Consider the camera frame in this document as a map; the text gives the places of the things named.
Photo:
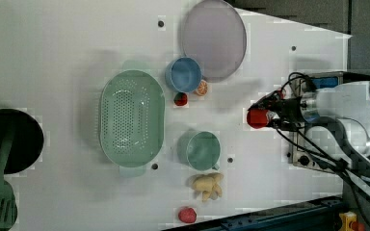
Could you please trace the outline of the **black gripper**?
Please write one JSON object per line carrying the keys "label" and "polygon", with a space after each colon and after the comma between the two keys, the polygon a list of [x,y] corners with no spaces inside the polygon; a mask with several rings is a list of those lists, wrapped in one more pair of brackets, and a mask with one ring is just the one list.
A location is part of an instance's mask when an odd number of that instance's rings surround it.
{"label": "black gripper", "polygon": [[251,110],[267,110],[267,126],[281,131],[298,131],[304,128],[304,118],[300,112],[298,98],[285,99],[284,90],[275,90],[263,96],[249,107]]}

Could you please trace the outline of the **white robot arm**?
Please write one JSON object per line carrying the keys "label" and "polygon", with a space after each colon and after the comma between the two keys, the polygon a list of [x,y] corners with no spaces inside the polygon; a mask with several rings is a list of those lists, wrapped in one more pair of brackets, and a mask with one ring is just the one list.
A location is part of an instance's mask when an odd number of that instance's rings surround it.
{"label": "white robot arm", "polygon": [[291,144],[339,175],[370,201],[370,81],[309,85],[296,97],[275,90],[247,109],[253,129],[293,132]]}

